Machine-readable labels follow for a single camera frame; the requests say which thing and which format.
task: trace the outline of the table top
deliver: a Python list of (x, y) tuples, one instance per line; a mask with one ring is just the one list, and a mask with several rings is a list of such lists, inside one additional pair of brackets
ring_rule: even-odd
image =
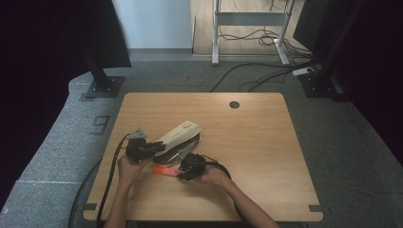
[[(238, 108), (231, 107), (232, 102)], [(201, 126), (193, 153), (222, 163), (240, 189), (276, 221), (318, 221), (322, 212), (284, 98), (279, 93), (128, 93), (122, 103), (85, 210), (95, 220), (113, 154), (126, 134), (141, 127), (155, 142), (184, 121)], [(217, 187), (152, 173), (153, 164), (129, 195), (127, 219), (240, 220), (232, 200)], [(116, 193), (114, 173), (102, 219)]]

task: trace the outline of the white wall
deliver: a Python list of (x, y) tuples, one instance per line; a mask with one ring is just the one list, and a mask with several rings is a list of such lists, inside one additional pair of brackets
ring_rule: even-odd
[(192, 48), (189, 0), (112, 0), (127, 48)]

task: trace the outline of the human arm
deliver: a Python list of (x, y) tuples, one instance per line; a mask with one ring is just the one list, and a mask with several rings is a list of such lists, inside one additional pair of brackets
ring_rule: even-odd
[(219, 168), (207, 165), (197, 181), (213, 183), (225, 191), (243, 216), (258, 228), (278, 228), (276, 222), (253, 200), (244, 194)]
[(105, 228), (126, 227), (128, 193), (133, 183), (140, 177), (145, 165), (149, 162), (150, 160), (133, 164), (126, 155), (121, 156), (118, 160), (119, 183), (115, 199), (104, 226)]

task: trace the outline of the gray carpet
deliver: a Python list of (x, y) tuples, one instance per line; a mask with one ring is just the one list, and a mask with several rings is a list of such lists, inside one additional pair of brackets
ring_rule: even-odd
[[(70, 209), (87, 173), (103, 156), (127, 92), (208, 92), (231, 67), (245, 62), (133, 62), (133, 68), (108, 69), (125, 76), (117, 98), (83, 102), (92, 77), (69, 84), (66, 105), (46, 140), (15, 183), (0, 216), (0, 227), (67, 227)], [(243, 66), (233, 70), (215, 92), (239, 92), (240, 85), (278, 70)], [(307, 99), (297, 78), (288, 75), (253, 92), (284, 95), (297, 136), (324, 209), (311, 228), (403, 227), (403, 169), (365, 118), (350, 103)], [(246, 91), (248, 85), (241, 88)], [(83, 185), (73, 210), (74, 227), (93, 227), (81, 211), (94, 176)], [(167, 224), (130, 224), (133, 227)]]

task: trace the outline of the black curtain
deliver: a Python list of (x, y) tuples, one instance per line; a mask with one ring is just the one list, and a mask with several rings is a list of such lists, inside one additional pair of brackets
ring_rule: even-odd
[(99, 67), (131, 67), (110, 0), (2, 1), (0, 206), (57, 119), (68, 82)]

